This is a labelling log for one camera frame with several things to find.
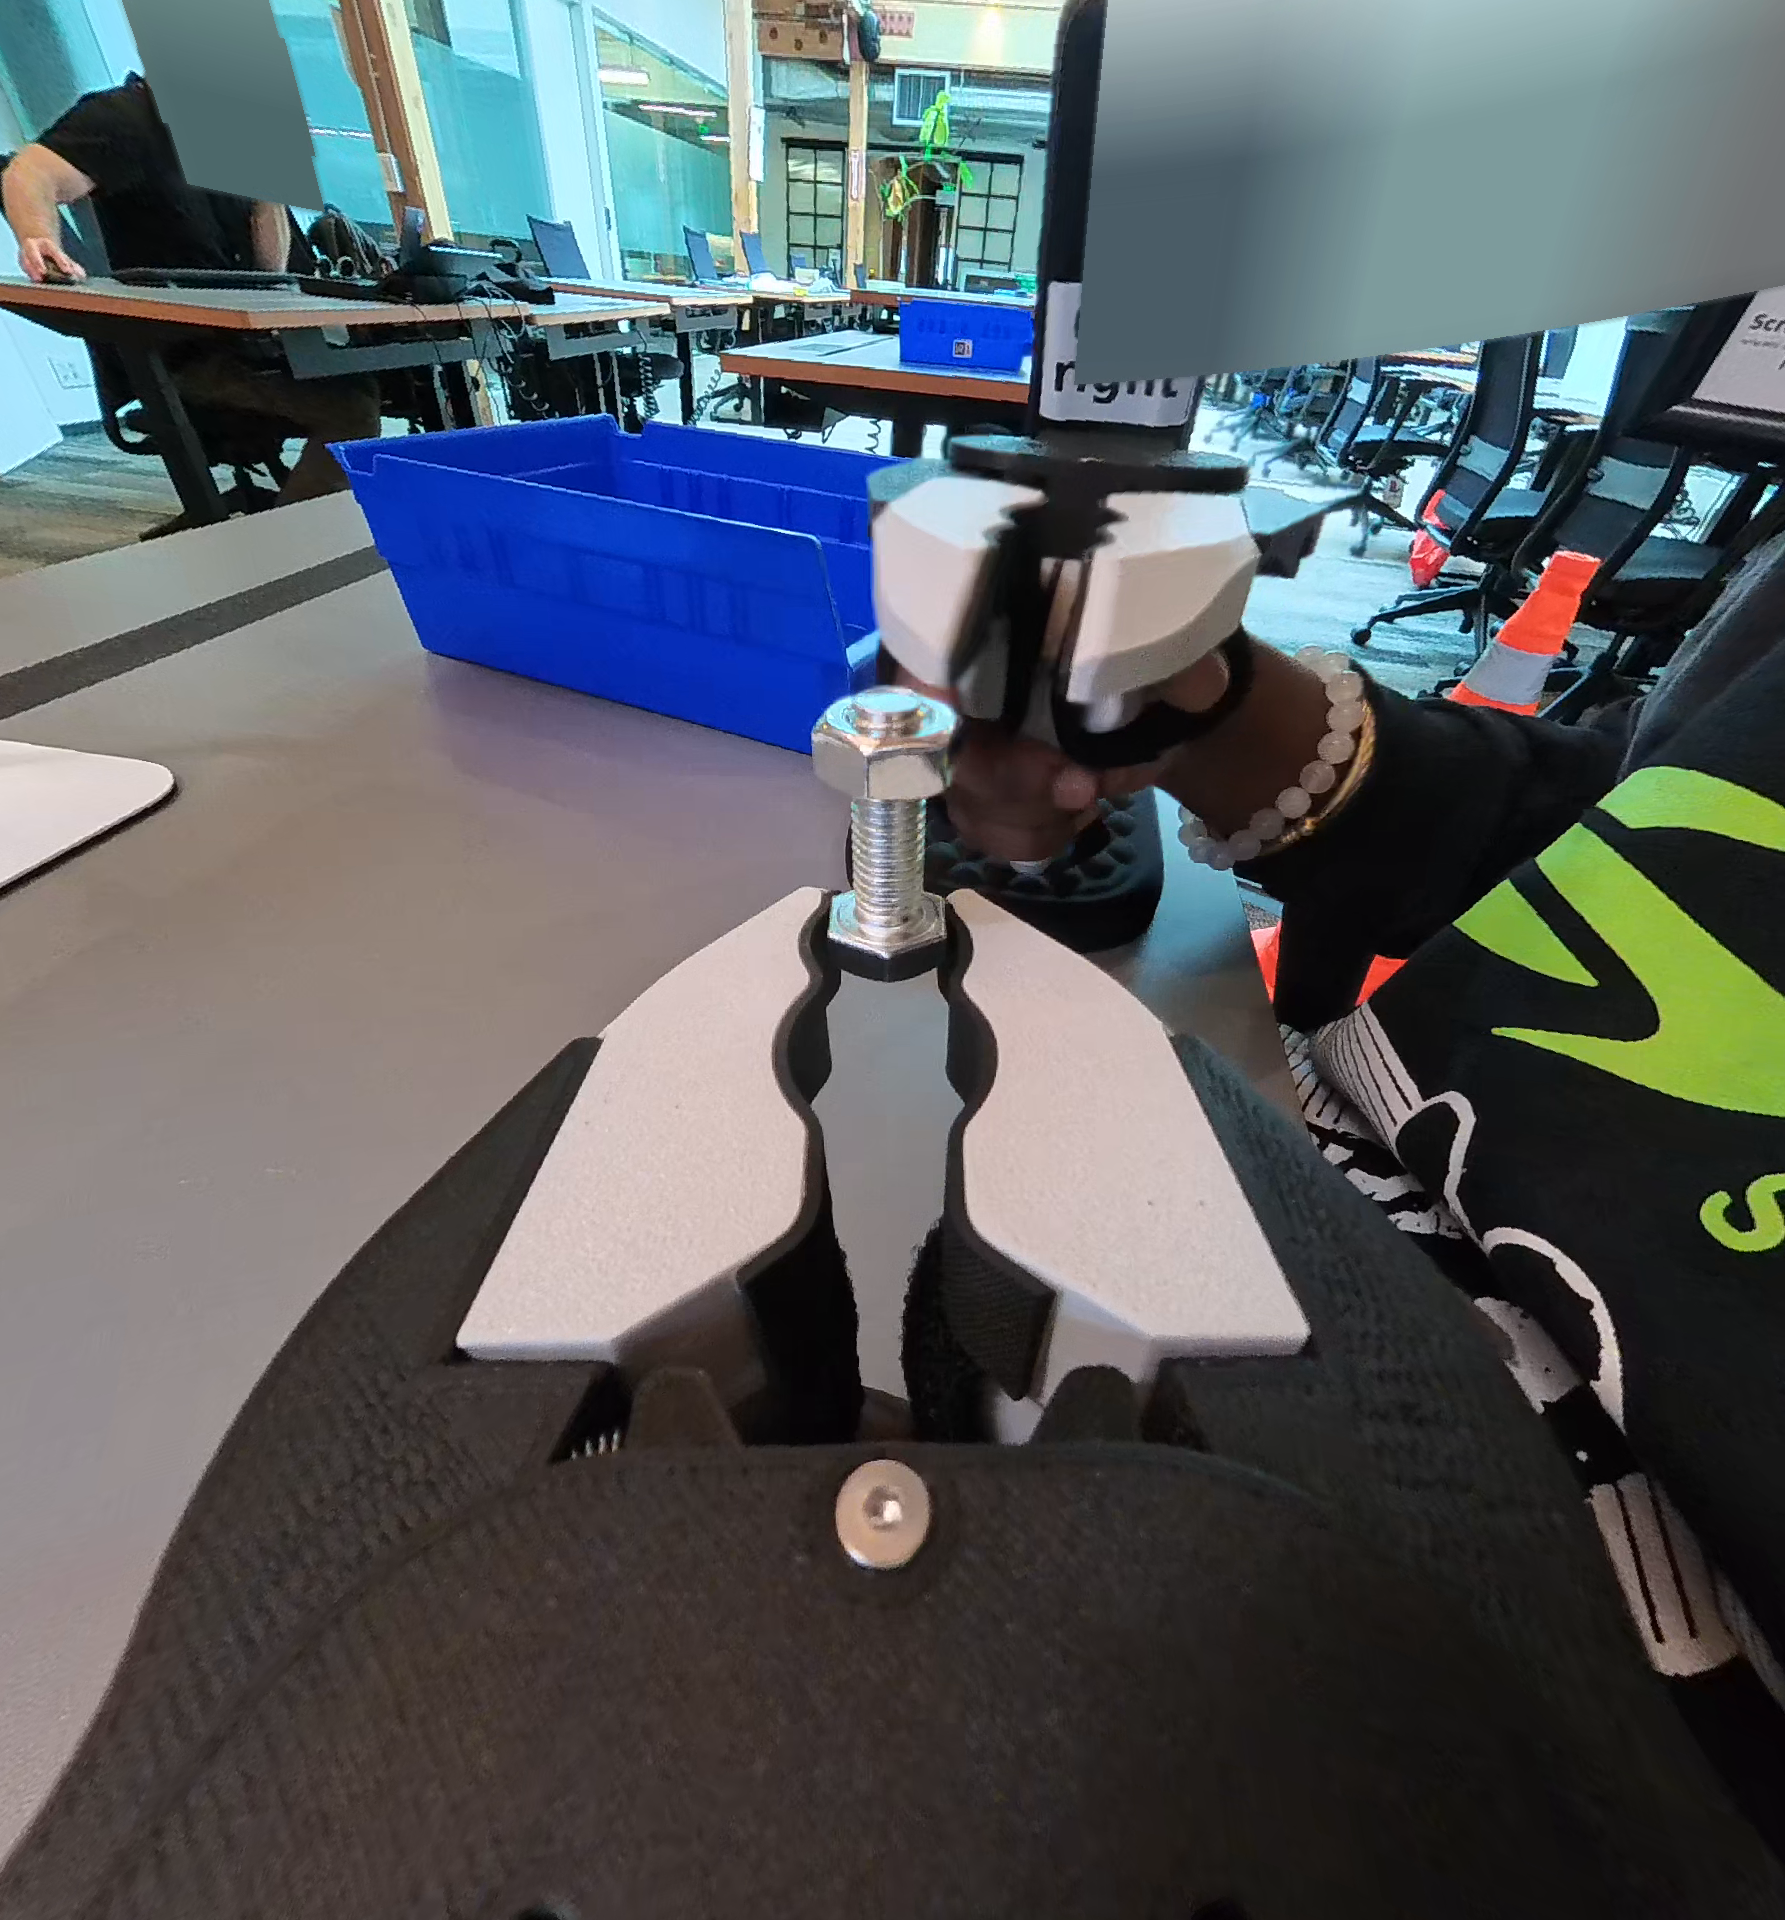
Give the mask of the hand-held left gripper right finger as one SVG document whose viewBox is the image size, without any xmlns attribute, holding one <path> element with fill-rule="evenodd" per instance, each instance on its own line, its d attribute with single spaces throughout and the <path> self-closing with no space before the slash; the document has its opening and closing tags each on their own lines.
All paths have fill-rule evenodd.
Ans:
<svg viewBox="0 0 1785 1920">
<path fill-rule="evenodd" d="M 905 981 L 905 1440 L 1026 1442 L 1105 1372 L 1132 1420 L 1188 1365 L 1311 1352 L 1311 1313 L 1192 1081 L 1255 1041 L 1235 1121 L 1292 1117 L 1235 898 L 1098 966 L 970 888 Z"/>
</svg>

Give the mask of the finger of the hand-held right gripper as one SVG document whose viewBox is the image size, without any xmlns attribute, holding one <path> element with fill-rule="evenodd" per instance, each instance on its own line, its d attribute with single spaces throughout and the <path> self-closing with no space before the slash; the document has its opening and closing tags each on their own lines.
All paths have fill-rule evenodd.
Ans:
<svg viewBox="0 0 1785 1920">
<path fill-rule="evenodd" d="M 1007 566 L 1037 488 L 975 474 L 873 482 L 873 610 L 879 653 L 900 680 L 960 715 L 1005 713 Z"/>
<path fill-rule="evenodd" d="M 1059 635 L 1071 708 L 1122 708 L 1222 647 L 1259 568 L 1240 496 L 1105 496 Z"/>
</svg>

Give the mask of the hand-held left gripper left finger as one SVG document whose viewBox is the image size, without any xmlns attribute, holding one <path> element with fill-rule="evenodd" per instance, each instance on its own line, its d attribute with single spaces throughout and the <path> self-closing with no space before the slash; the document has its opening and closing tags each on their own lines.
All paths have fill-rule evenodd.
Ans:
<svg viewBox="0 0 1785 1920">
<path fill-rule="evenodd" d="M 461 1321 L 473 1361 L 701 1372 L 731 1412 L 856 1419 L 860 1319 L 811 1111 L 828 894 L 801 887 L 630 1002 Z"/>
</svg>

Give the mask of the steel hex nut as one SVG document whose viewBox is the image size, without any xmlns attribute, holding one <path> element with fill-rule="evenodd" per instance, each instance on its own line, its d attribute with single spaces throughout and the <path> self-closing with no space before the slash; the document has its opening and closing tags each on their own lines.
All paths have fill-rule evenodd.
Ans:
<svg viewBox="0 0 1785 1920">
<path fill-rule="evenodd" d="M 950 785 L 956 727 L 945 703 L 911 687 L 869 687 L 811 725 L 811 770 L 850 803 L 922 803 Z"/>
</svg>

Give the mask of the steel hex bolt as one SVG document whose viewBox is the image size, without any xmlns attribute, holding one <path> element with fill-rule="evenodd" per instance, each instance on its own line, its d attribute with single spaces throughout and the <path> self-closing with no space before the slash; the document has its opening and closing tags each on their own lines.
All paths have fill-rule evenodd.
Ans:
<svg viewBox="0 0 1785 1920">
<path fill-rule="evenodd" d="M 847 856 L 849 888 L 831 901 L 827 921 L 834 965 L 879 983 L 935 972 L 950 926 L 925 887 L 927 803 L 849 803 Z"/>
</svg>

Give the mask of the person's right forearm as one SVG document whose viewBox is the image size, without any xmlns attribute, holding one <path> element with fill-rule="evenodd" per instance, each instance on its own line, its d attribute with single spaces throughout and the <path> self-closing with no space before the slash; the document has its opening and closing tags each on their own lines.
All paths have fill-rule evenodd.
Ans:
<svg viewBox="0 0 1785 1920">
<path fill-rule="evenodd" d="M 1353 792 L 1240 867 L 1281 906 L 1274 1015 L 1300 1032 L 1346 1013 L 1376 957 L 1406 960 L 1607 793 L 1641 708 L 1563 723 L 1379 684 L 1366 700 Z"/>
</svg>

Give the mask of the person's right hand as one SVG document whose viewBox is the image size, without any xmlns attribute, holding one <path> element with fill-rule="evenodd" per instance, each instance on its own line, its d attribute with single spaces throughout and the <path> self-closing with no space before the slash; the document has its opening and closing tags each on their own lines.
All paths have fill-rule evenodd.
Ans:
<svg viewBox="0 0 1785 1920">
<path fill-rule="evenodd" d="M 968 723 L 945 793 L 958 839 L 1009 862 L 1052 858 L 1104 799 L 1152 788 L 1217 835 L 1246 826 L 1295 784 L 1331 727 L 1320 676 L 1266 645 L 1253 645 L 1250 661 L 1244 698 L 1210 732 L 1142 765 L 1094 772 L 1044 742 Z"/>
</svg>

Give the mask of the blue plastic bin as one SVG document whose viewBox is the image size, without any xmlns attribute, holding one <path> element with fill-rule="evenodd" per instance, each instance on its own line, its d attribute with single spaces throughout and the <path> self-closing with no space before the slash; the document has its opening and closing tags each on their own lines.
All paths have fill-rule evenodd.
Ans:
<svg viewBox="0 0 1785 1920">
<path fill-rule="evenodd" d="M 1021 378 L 1034 353 L 1036 315 L 1023 300 L 917 296 L 900 300 L 900 363 Z"/>
<path fill-rule="evenodd" d="M 332 452 L 431 655 L 793 753 L 873 678 L 893 456 L 604 415 Z"/>
</svg>

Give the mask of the wood-topped office desk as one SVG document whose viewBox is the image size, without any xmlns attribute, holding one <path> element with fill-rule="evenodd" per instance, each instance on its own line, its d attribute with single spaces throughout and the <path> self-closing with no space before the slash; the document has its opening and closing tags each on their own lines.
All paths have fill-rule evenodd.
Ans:
<svg viewBox="0 0 1785 1920">
<path fill-rule="evenodd" d="M 297 378 L 413 370 L 436 384 L 443 428 L 495 419 L 482 378 L 467 369 L 502 369 L 524 340 L 543 341 L 551 360 L 618 353 L 650 341 L 664 302 L 556 294 L 551 305 L 465 300 L 319 300 L 295 287 L 160 287 L 85 278 L 34 284 L 0 276 L 0 308 L 41 328 L 115 349 L 145 415 L 145 437 L 172 482 L 182 521 L 212 526 L 232 516 L 216 486 L 164 352 L 185 340 L 275 340 Z"/>
<path fill-rule="evenodd" d="M 728 349 L 720 369 L 759 391 L 757 424 L 782 425 L 774 402 L 797 397 L 799 411 L 887 421 L 895 459 L 920 456 L 931 428 L 947 439 L 1026 432 L 1023 374 L 907 367 L 897 341 L 879 333 L 811 333 Z"/>
</svg>

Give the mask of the black white patterned pants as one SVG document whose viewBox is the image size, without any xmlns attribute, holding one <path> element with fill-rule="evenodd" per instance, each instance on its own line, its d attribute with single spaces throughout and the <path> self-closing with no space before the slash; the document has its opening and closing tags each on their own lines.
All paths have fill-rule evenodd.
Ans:
<svg viewBox="0 0 1785 1920">
<path fill-rule="evenodd" d="M 1635 1455 L 1615 1412 L 1504 1282 L 1502 1257 L 1580 1270 L 1521 1229 L 1477 1229 L 1460 1201 L 1477 1114 L 1426 1096 L 1368 1011 L 1281 1032 L 1314 1146 L 1474 1303 L 1565 1453 L 1647 1665 L 1702 1755 L 1785 1867 L 1785 1673 L 1736 1587 Z"/>
</svg>

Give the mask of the black honeycomb wrist rest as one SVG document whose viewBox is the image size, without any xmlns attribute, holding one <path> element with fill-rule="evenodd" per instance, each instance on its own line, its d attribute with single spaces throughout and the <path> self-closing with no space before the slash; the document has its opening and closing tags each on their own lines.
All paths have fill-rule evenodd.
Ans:
<svg viewBox="0 0 1785 1920">
<path fill-rule="evenodd" d="M 975 893 L 1079 954 L 1126 947 L 1146 934 L 1163 897 L 1156 797 L 1111 797 L 1069 851 L 1030 869 L 972 850 L 943 799 L 930 799 L 925 882 L 939 897 Z"/>
</svg>

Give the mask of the green hanging plant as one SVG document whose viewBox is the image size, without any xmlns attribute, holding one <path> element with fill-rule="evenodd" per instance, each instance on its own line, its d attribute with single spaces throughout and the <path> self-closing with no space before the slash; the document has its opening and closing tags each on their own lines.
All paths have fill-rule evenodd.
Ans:
<svg viewBox="0 0 1785 1920">
<path fill-rule="evenodd" d="M 899 157 L 897 168 L 879 185 L 886 222 L 905 221 L 919 203 L 954 197 L 970 176 L 968 162 L 952 146 L 950 87 L 941 87 L 920 111 L 917 135 L 917 148 Z"/>
</svg>

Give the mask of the row of black office chairs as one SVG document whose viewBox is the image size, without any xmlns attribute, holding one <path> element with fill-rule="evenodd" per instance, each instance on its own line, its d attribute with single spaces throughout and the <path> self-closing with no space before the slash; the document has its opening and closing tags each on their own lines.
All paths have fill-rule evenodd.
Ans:
<svg viewBox="0 0 1785 1920">
<path fill-rule="evenodd" d="M 1675 323 L 1615 326 L 1600 405 L 1573 408 L 1546 378 L 1550 335 L 1489 341 L 1436 363 L 1368 357 L 1246 374 L 1246 421 L 1227 448 L 1260 478 L 1287 467 L 1351 496 L 1342 519 L 1363 560 L 1376 535 L 1410 539 L 1447 493 L 1447 563 L 1363 615 L 1354 667 L 1406 691 L 1450 693 L 1560 549 L 1600 560 L 1543 701 L 1577 683 L 1647 683 L 1747 560 L 1785 532 L 1785 475 L 1710 464 L 1622 425 Z"/>
</svg>

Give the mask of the white poster stand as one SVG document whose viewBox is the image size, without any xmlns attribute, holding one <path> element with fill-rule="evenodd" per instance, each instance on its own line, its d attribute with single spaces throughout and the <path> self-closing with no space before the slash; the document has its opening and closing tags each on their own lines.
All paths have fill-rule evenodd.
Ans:
<svg viewBox="0 0 1785 1920">
<path fill-rule="evenodd" d="M 0 739 L 0 894 L 167 803 L 172 772 Z"/>
</svg>

